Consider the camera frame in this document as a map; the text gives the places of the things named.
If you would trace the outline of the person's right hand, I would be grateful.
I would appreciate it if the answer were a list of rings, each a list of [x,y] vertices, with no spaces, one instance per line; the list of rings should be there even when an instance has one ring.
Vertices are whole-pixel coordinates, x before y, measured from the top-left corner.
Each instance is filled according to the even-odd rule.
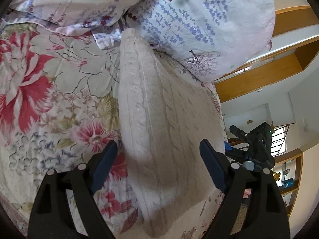
[[[248,199],[251,195],[251,189],[245,189],[243,194],[243,199]]]

